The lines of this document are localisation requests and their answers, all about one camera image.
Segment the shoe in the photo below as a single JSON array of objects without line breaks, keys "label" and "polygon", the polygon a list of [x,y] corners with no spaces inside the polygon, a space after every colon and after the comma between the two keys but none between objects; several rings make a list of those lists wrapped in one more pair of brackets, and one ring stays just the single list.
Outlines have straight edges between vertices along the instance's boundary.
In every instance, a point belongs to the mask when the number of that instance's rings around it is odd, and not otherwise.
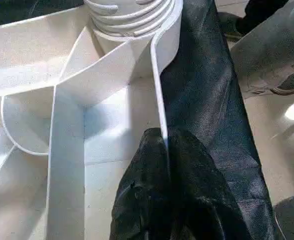
[{"label": "shoe", "polygon": [[219,12],[218,14],[224,35],[229,39],[240,40],[244,35],[238,32],[236,23],[242,18],[228,12]]},{"label": "shoe", "polygon": [[275,87],[270,91],[282,96],[294,94],[294,74],[289,76],[280,86]]}]

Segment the black mesh fabric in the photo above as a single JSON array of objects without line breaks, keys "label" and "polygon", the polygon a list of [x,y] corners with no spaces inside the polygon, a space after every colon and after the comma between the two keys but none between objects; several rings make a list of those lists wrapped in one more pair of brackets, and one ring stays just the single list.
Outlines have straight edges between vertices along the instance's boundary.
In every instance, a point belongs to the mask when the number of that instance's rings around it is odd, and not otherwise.
[{"label": "black mesh fabric", "polygon": [[168,125],[189,130],[205,145],[252,238],[276,239],[269,192],[213,0],[184,0],[179,50],[161,82]]}]

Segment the person's leg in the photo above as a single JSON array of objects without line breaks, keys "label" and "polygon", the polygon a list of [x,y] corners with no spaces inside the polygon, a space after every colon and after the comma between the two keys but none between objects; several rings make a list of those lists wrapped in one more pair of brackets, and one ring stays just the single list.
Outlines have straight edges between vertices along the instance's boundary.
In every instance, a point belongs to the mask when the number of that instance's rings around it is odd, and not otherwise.
[{"label": "person's leg", "polygon": [[236,23],[237,30],[245,35],[263,21],[271,17],[289,0],[250,0],[246,6],[246,15]]},{"label": "person's leg", "polygon": [[271,17],[289,0],[249,0],[246,16],[241,18],[228,12],[220,12],[222,31],[228,38],[241,39],[257,25]]}]

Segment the dark pants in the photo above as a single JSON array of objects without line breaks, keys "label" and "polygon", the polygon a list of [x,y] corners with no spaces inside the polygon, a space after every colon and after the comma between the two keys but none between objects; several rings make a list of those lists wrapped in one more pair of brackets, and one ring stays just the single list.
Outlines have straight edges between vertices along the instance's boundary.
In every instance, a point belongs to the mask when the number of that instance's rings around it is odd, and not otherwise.
[{"label": "dark pants", "polygon": [[246,16],[237,22],[237,30],[247,34],[257,25],[271,17],[289,0],[250,0],[246,6]]}]

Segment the black fabric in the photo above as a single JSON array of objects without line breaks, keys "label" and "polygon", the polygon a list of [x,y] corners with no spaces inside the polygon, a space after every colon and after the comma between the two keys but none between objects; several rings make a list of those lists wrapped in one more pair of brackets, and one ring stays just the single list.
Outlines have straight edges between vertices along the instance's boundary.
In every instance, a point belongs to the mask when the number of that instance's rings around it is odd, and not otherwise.
[{"label": "black fabric", "polygon": [[206,147],[255,240],[275,221],[227,43],[212,0],[184,0],[180,46],[161,75],[167,123]]},{"label": "black fabric", "polygon": [[119,183],[110,240],[168,240],[172,209],[166,148],[160,130],[149,129]]},{"label": "black fabric", "polygon": [[111,240],[250,240],[223,175],[200,141],[169,131],[169,154],[159,128],[148,129],[120,181]]},{"label": "black fabric", "polygon": [[237,22],[237,30],[247,34],[263,21],[271,17],[278,9],[282,8],[289,0],[249,0],[243,19]]}]

